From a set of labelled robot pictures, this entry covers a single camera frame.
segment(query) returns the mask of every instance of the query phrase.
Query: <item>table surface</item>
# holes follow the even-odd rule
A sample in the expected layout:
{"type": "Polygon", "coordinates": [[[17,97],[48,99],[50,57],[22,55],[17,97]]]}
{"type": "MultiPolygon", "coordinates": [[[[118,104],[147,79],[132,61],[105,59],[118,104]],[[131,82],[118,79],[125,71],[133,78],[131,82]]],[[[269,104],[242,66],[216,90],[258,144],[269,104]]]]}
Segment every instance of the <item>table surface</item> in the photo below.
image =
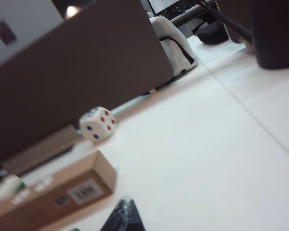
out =
{"type": "Polygon", "coordinates": [[[118,171],[113,195],[42,230],[99,230],[130,195],[148,231],[289,231],[289,69],[259,68],[241,44],[188,41],[198,67],[115,109],[106,142],[81,141],[23,177],[97,148],[118,171]]]}

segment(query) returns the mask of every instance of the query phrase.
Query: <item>light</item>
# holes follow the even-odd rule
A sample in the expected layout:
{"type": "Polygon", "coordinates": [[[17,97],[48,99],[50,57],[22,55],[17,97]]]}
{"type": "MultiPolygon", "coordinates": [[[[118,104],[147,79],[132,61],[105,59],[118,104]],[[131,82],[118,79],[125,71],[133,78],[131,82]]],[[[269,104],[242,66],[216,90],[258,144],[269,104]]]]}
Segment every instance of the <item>light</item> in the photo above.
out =
{"type": "Polygon", "coordinates": [[[66,10],[66,18],[71,18],[79,12],[79,8],[76,6],[69,6],[66,10]]]}

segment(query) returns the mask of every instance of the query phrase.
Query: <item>dark gray panel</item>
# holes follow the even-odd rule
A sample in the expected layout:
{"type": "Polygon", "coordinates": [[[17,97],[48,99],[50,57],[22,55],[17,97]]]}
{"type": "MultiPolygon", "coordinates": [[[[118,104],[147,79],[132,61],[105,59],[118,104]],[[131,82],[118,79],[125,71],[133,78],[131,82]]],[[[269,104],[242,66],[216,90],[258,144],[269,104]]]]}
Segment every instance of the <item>dark gray panel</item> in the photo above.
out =
{"type": "Polygon", "coordinates": [[[0,66],[0,161],[172,73],[139,1],[97,1],[0,66]]]}

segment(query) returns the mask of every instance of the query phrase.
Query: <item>wall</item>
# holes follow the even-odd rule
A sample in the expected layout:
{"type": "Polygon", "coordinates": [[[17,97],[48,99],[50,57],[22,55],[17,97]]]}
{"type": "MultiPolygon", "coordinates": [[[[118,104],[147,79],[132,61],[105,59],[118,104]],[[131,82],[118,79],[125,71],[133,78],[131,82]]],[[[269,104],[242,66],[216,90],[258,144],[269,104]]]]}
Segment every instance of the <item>wall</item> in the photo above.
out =
{"type": "Polygon", "coordinates": [[[0,64],[63,22],[51,0],[0,0],[0,20],[17,38],[8,46],[0,39],[0,64]]]}

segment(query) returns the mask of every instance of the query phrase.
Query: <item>black cylinder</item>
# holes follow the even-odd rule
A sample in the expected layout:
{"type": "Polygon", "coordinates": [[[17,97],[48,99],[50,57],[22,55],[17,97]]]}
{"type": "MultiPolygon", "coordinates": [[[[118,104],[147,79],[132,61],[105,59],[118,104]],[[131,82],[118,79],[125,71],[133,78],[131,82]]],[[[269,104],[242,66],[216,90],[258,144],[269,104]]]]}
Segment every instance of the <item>black cylinder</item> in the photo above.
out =
{"type": "Polygon", "coordinates": [[[251,0],[252,41],[263,68],[289,67],[289,0],[251,0]]]}

